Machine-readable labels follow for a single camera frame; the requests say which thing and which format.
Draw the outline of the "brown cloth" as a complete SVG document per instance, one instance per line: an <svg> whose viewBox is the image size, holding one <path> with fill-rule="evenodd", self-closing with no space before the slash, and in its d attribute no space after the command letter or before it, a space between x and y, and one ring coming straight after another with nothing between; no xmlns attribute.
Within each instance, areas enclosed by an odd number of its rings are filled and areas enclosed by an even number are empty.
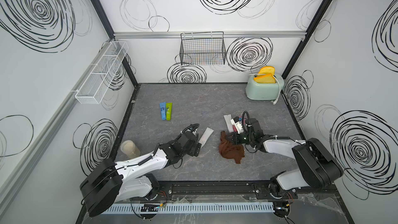
<svg viewBox="0 0 398 224"><path fill-rule="evenodd" d="M225 159L233 159L236 164L241 164L245 157L245 150L242 144L235 145L227 139L225 131L220 133L219 154Z"/></svg>

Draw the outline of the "white pink-cap toothpaste tube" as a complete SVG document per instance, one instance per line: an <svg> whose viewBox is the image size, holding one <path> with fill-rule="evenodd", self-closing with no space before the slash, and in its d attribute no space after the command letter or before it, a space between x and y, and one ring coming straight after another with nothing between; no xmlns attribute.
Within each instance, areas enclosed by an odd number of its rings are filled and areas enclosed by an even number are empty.
<svg viewBox="0 0 398 224"><path fill-rule="evenodd" d="M234 125L231 122L231 120L232 120L231 115L224 115L223 117L226 122L228 132L229 133L234 132Z"/></svg>

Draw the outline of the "green toothpaste tube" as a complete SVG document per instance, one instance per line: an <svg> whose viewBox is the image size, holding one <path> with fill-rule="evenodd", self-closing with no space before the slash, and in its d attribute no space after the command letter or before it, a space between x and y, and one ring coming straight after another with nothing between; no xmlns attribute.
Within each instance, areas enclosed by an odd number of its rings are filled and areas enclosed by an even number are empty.
<svg viewBox="0 0 398 224"><path fill-rule="evenodd" d="M166 103L166 120L170 121L172 117L172 103Z"/></svg>

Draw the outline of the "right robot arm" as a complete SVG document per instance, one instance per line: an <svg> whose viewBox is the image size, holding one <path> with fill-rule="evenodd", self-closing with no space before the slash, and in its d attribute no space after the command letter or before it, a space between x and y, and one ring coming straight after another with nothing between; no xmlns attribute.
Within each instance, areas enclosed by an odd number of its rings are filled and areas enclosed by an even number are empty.
<svg viewBox="0 0 398 224"><path fill-rule="evenodd" d="M296 170L281 172L270 179L268 191L275 199L297 188L323 189L343 176L342 167L318 139L294 140L264 134L258 120L248 116L235 117L227 123L232 126L235 145L249 145L251 153L278 154L296 161Z"/></svg>

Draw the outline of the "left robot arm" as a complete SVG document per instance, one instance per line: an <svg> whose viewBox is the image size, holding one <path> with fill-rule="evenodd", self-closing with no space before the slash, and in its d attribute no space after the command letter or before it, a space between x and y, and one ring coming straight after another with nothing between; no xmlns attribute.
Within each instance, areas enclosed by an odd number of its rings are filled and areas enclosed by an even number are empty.
<svg viewBox="0 0 398 224"><path fill-rule="evenodd" d="M177 138L158 144L154 151L126 161L102 161L81 183L83 204L90 217L130 198L154 199L160 185L152 174L182 162L185 155L196 157L202 145L196 126L181 131Z"/></svg>

